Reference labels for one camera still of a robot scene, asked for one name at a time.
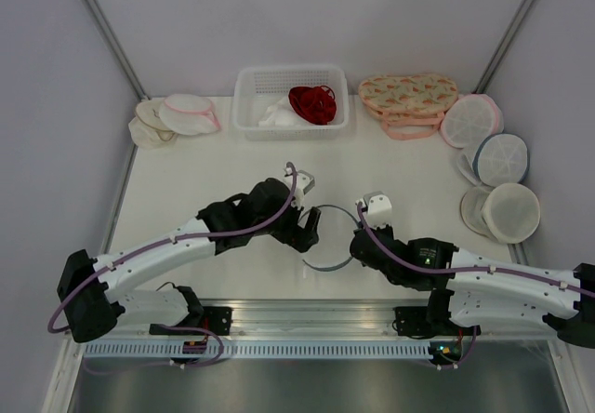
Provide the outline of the white blue-trimmed laundry bag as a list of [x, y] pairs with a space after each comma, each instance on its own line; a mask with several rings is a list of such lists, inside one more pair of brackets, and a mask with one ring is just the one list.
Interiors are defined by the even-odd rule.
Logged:
[[352, 262], [349, 247], [352, 233], [357, 227], [355, 216], [338, 205], [321, 204], [317, 208], [321, 211], [319, 241], [308, 252], [300, 255], [304, 279], [337, 273]]

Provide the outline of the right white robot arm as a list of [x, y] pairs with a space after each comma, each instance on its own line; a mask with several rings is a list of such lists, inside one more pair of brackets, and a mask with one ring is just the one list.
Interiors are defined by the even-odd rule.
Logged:
[[428, 293], [424, 321], [435, 334], [454, 326], [549, 328], [565, 343], [594, 346], [591, 264], [571, 271], [525, 268], [434, 238], [403, 243], [390, 226], [355, 230], [350, 254], [392, 285]]

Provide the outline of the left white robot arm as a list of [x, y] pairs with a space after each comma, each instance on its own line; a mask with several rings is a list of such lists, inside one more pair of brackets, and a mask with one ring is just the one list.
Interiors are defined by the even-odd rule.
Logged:
[[188, 286], [163, 293], [141, 285], [182, 265], [247, 246], [270, 236], [299, 253], [316, 245], [320, 211], [312, 209], [304, 225], [303, 200], [313, 188], [312, 175], [298, 171], [282, 180], [267, 178], [249, 193], [214, 202], [177, 229], [142, 246], [91, 257], [82, 249], [64, 265], [57, 294], [59, 307], [47, 329], [68, 332], [77, 343], [99, 339], [119, 326], [144, 325], [151, 333], [197, 332], [204, 307]]

